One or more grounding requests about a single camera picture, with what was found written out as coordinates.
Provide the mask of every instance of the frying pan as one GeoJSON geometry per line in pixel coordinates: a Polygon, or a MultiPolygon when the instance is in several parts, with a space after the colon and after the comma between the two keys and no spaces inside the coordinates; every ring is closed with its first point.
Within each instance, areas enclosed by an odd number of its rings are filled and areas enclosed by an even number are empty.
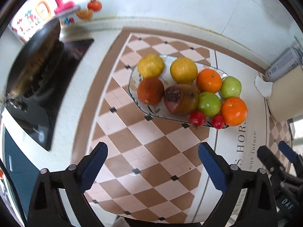
{"type": "Polygon", "coordinates": [[[30,90],[31,84],[43,68],[45,60],[59,41],[60,30],[60,21],[58,18],[54,18],[25,44],[8,76],[6,86],[8,99],[16,99],[30,90]]]}

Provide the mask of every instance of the blue cabinet door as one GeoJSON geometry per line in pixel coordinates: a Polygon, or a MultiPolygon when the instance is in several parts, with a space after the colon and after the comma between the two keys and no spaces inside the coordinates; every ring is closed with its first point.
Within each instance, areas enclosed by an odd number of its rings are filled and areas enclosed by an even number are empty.
{"type": "Polygon", "coordinates": [[[16,187],[25,216],[27,217],[31,193],[34,189],[39,170],[19,149],[6,129],[5,163],[7,171],[16,187]]]}

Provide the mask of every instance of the black stove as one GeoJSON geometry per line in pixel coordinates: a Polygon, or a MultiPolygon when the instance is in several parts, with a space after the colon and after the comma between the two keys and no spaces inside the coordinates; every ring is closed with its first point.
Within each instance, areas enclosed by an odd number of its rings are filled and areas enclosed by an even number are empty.
{"type": "Polygon", "coordinates": [[[6,108],[17,123],[41,147],[51,149],[57,115],[66,89],[93,39],[58,42],[31,91],[18,98],[22,109],[6,108]]]}

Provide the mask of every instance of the white container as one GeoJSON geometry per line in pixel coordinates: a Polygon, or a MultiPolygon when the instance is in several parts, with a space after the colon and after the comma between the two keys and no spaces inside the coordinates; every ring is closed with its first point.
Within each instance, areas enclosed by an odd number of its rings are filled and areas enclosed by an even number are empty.
{"type": "Polygon", "coordinates": [[[302,65],[302,51],[295,47],[289,48],[275,63],[266,71],[265,77],[268,82],[275,82],[285,74],[302,65]]]}
{"type": "Polygon", "coordinates": [[[269,110],[277,122],[303,114],[303,68],[297,66],[272,85],[269,110]]]}

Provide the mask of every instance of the stovetop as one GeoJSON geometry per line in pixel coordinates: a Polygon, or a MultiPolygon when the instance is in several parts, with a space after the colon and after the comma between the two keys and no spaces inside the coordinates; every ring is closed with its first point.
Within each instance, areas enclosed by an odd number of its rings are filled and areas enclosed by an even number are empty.
{"type": "Polygon", "coordinates": [[[41,147],[51,149],[57,115],[72,77],[93,39],[64,43],[63,53],[58,50],[48,59],[55,70],[51,77],[43,83],[51,69],[46,68],[46,74],[37,82],[37,89],[43,85],[38,93],[29,93],[19,98],[24,104],[25,111],[14,108],[11,104],[6,106],[12,117],[41,147]]]}

